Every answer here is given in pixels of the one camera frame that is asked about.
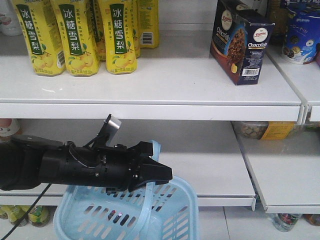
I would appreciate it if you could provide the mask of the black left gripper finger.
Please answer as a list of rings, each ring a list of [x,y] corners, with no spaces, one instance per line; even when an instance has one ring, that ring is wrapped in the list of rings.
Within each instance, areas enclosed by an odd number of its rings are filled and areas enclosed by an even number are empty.
[[[153,156],[153,144],[151,142],[140,141],[132,147],[134,154],[141,158],[148,158]]]
[[[142,188],[151,182],[155,182],[156,185],[163,185],[172,179],[173,173],[170,167],[148,158],[140,165],[137,187]]]

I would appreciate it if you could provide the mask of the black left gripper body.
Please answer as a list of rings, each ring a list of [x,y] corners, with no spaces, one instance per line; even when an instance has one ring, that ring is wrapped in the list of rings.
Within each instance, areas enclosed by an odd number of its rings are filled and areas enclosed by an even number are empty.
[[[39,181],[132,192],[143,187],[138,164],[137,157],[130,149],[92,149],[69,143],[43,154]]]

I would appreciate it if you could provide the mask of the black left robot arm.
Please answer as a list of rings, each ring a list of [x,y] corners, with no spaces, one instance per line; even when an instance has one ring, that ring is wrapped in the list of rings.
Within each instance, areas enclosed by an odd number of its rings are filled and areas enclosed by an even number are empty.
[[[167,184],[172,169],[155,160],[154,147],[144,141],[133,147],[98,142],[79,147],[72,141],[14,135],[0,144],[0,188],[29,190],[48,183],[132,192],[147,183]]]

